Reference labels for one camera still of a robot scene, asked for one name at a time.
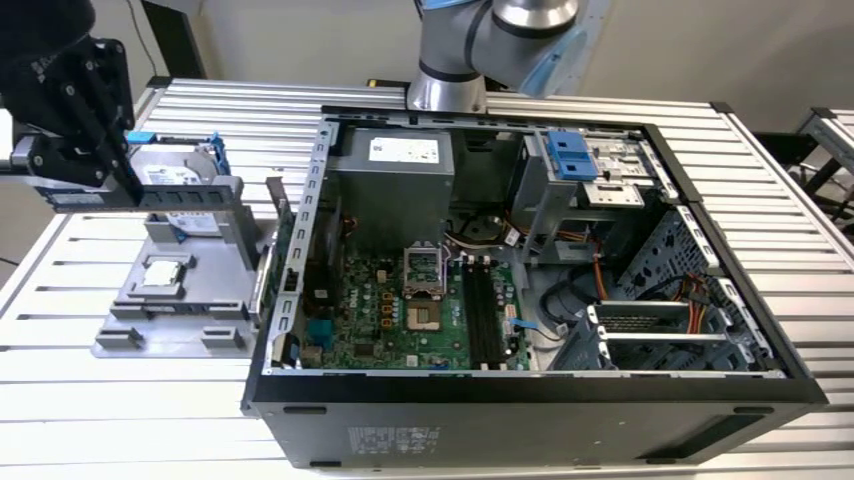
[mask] cable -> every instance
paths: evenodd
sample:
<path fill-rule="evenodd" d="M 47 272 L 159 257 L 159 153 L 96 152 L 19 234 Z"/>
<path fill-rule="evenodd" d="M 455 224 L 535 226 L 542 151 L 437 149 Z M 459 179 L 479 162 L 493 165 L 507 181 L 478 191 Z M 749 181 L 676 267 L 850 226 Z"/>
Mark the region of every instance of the cable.
<path fill-rule="evenodd" d="M 539 300 L 538 300 L 538 306 L 539 306 L 539 310 L 541 313 L 543 314 L 543 316 L 551 320 L 553 323 L 557 324 L 566 324 L 569 327 L 573 327 L 577 323 L 578 320 L 573 319 L 573 318 L 566 318 L 562 316 L 555 315 L 551 310 L 549 310 L 549 299 L 551 298 L 553 295 L 555 295 L 563 288 L 570 290 L 570 293 L 573 295 L 575 295 L 575 297 L 587 305 L 591 305 L 594 303 L 597 303 L 599 301 L 599 299 L 590 295 L 587 292 L 582 291 L 582 289 L 578 287 L 578 285 L 575 285 L 575 281 L 581 278 L 581 276 L 583 274 L 587 273 L 587 271 L 593 268 L 593 264 L 585 264 L 585 265 L 579 265 L 575 268 L 573 268 L 567 274 L 567 278 L 566 280 L 561 280 L 558 282 L 555 282 L 555 284 L 549 287 L 546 289 L 546 291 L 543 292 L 543 294 L 539 296 Z"/>
<path fill-rule="evenodd" d="M 451 240 L 458 246 L 467 248 L 469 250 L 486 250 L 493 247 L 501 247 L 505 245 L 503 243 L 482 243 L 477 240 L 466 239 L 462 240 L 461 235 L 453 232 L 445 232 L 445 237 Z"/>
<path fill-rule="evenodd" d="M 666 280 L 662 280 L 650 288 L 647 288 L 643 292 L 641 292 L 641 294 L 635 297 L 635 300 L 646 300 L 653 293 L 658 292 L 662 288 L 665 288 L 668 285 L 674 283 L 677 280 L 684 280 L 684 279 L 685 279 L 685 275 L 678 275 L 676 277 L 670 277 Z"/>
<path fill-rule="evenodd" d="M 689 301 L 689 331 L 685 333 L 694 333 L 694 302 Z"/>
<path fill-rule="evenodd" d="M 810 172 L 813 172 L 813 173 L 816 174 L 816 173 L 818 173 L 818 171 L 820 171 L 821 169 L 820 169 L 818 167 L 814 167 L 814 166 L 813 166 L 813 165 L 810 165 L 810 164 L 806 164 L 806 163 L 800 163 L 800 164 L 798 164 L 798 168 L 801 169 L 801 174 L 804 175 L 804 184 L 801 185 L 801 186 L 804 187 L 804 186 L 806 185 L 808 181 L 810 180 L 810 178 L 813 178 L 813 177 L 806 178 L 805 170 L 809 170 Z M 848 187 L 846 187 L 845 185 L 842 185 L 842 182 L 840 182 L 840 180 L 837 180 L 837 178 L 836 178 L 836 177 L 833 177 L 833 176 L 832 176 L 832 177 L 828 179 L 828 181 L 829 181 L 830 183 L 833 183 L 837 187 L 840 187 L 842 190 L 848 190 Z"/>
<path fill-rule="evenodd" d="M 415 3 L 415 11 L 418 12 L 418 18 L 425 19 L 425 6 L 422 5 L 422 0 L 413 0 Z"/>
<path fill-rule="evenodd" d="M 837 211 L 833 212 L 833 216 L 830 217 L 832 222 L 836 222 L 840 219 L 850 203 L 852 203 L 852 197 L 849 196 L 848 200 L 845 200 L 845 202 L 842 202 L 837 207 Z"/>
<path fill-rule="evenodd" d="M 609 299 L 609 292 L 605 289 L 605 282 L 602 281 L 602 268 L 599 267 L 599 250 L 602 249 L 602 242 L 597 241 L 597 250 L 593 253 L 593 273 L 597 281 L 597 292 L 599 293 L 599 300 Z"/>
<path fill-rule="evenodd" d="M 543 332 L 539 328 L 526 328 L 525 329 L 526 332 L 535 332 L 539 334 L 541 337 L 543 337 L 546 340 L 549 340 L 550 342 L 559 342 L 561 338 L 553 337 L 550 336 L 546 332 Z"/>
<path fill-rule="evenodd" d="M 701 328 L 704 326 L 704 318 L 706 317 L 706 309 L 709 308 L 708 305 L 704 305 L 704 308 L 700 309 L 700 313 L 697 314 L 697 329 L 694 331 L 694 333 L 700 333 L 701 332 Z"/>
<path fill-rule="evenodd" d="M 143 51 L 146 52 L 146 56 L 148 57 L 148 62 L 151 63 L 151 69 L 155 72 L 155 77 L 160 74 L 158 73 L 158 65 L 155 64 L 155 59 L 151 56 L 151 52 L 148 51 L 148 46 L 146 45 L 146 41 L 143 40 L 143 33 L 139 31 L 139 23 L 136 22 L 136 11 L 134 10 L 134 4 L 131 0 L 124 0 L 124 3 L 128 4 L 128 8 L 131 9 L 131 20 L 134 21 L 134 30 L 136 30 L 136 37 L 139 38 L 139 43 L 143 44 Z"/>
<path fill-rule="evenodd" d="M 570 279 L 570 271 L 571 270 L 573 270 L 571 268 L 566 269 L 566 279 L 567 280 Z M 573 311 L 570 310 L 570 307 L 566 306 L 566 303 L 563 301 L 563 294 L 562 293 L 558 293 L 558 302 L 561 303 L 561 306 L 563 307 L 563 311 L 566 313 L 569 313 L 569 314 L 573 314 Z"/>

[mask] metal workbench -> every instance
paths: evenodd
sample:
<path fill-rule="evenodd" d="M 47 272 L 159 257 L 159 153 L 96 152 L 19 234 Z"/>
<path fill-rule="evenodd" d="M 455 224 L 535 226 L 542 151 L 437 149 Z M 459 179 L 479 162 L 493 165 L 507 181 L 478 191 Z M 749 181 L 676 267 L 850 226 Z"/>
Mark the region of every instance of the metal workbench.
<path fill-rule="evenodd" d="M 813 194 L 841 168 L 854 174 L 854 110 L 814 108 L 797 133 L 810 135 L 830 153 L 830 160 L 804 187 Z"/>
<path fill-rule="evenodd" d="M 218 131 L 245 200 L 257 216 L 273 216 L 265 178 L 282 176 L 299 201 L 323 104 L 402 108 L 403 92 L 175 80 L 147 90 L 138 128 Z M 854 478 L 854 252 L 740 120 L 704 103 L 493 94 L 489 107 L 659 126 L 832 405 L 697 468 L 334 474 Z M 249 360 L 92 357 L 144 236 L 142 215 L 56 216 L 0 293 L 0 477 L 314 478 L 291 470 L 263 422 L 242 416 Z"/>

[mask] label sticker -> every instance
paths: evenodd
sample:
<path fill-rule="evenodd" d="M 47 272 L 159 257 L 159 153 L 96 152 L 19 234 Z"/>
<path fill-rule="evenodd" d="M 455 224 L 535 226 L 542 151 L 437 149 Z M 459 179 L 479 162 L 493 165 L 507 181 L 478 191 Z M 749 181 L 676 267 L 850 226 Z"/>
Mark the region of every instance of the label sticker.
<path fill-rule="evenodd" d="M 377 137 L 371 140 L 373 162 L 439 163 L 439 140 Z"/>
<path fill-rule="evenodd" d="M 104 199 L 98 193 L 52 193 L 51 200 L 58 205 L 68 204 L 92 204 L 100 205 L 104 203 Z"/>
<path fill-rule="evenodd" d="M 350 447 L 357 455 L 434 453 L 442 427 L 350 427 Z"/>
<path fill-rule="evenodd" d="M 518 242 L 519 242 L 519 230 L 510 227 L 510 231 L 507 232 L 507 236 L 505 237 L 505 243 L 511 247 L 515 247 Z"/>
<path fill-rule="evenodd" d="M 152 185 L 199 185 L 199 174 L 187 167 L 172 165 L 146 165 L 143 173 Z M 168 222 L 187 235 L 219 234 L 216 217 L 212 213 L 167 213 Z"/>

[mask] green circuit board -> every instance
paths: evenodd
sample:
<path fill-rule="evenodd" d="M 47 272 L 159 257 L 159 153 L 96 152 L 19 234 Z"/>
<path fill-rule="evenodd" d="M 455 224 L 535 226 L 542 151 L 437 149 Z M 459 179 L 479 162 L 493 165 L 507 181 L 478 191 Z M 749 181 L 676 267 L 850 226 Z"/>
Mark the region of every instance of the green circuit board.
<path fill-rule="evenodd" d="M 493 268 L 493 283 L 497 295 L 505 297 L 510 293 L 511 298 L 502 298 L 502 301 L 510 302 L 519 311 L 507 266 Z M 407 301 L 403 298 L 403 257 L 349 256 L 343 268 L 341 305 L 333 324 L 333 345 L 323 352 L 323 368 L 471 369 L 462 265 L 449 266 L 446 285 L 446 295 L 437 302 L 438 329 L 413 330 L 407 325 L 407 305 L 414 306 L 415 302 L 421 305 L 425 300 Z M 497 310 L 495 321 L 499 322 L 503 339 L 503 307 Z M 509 369 L 529 369 L 523 336 L 521 344 L 518 353 L 506 361 Z"/>

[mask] orange wire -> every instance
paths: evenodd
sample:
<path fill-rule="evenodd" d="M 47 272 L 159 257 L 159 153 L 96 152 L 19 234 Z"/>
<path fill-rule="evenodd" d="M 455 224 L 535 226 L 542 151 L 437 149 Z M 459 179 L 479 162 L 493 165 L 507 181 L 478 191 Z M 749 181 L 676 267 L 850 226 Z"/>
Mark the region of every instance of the orange wire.
<path fill-rule="evenodd" d="M 597 290 L 599 293 L 599 300 L 609 299 L 609 292 L 605 290 L 605 282 L 602 281 L 602 268 L 599 267 L 599 250 L 602 249 L 602 242 L 597 242 L 597 250 L 593 254 L 593 271 L 597 278 Z"/>
<path fill-rule="evenodd" d="M 704 308 L 701 309 L 700 313 L 697 314 L 697 327 L 696 327 L 696 332 L 694 333 L 700 333 L 701 332 L 701 326 L 704 325 L 704 317 L 706 316 L 706 305 L 704 305 Z"/>
<path fill-rule="evenodd" d="M 689 302 L 689 331 L 688 333 L 694 333 L 694 302 Z"/>
<path fill-rule="evenodd" d="M 673 301 L 678 301 L 682 298 L 682 291 L 685 290 L 685 278 L 682 279 L 682 283 L 680 283 L 680 290 L 677 290 L 677 294 L 673 296 Z"/>

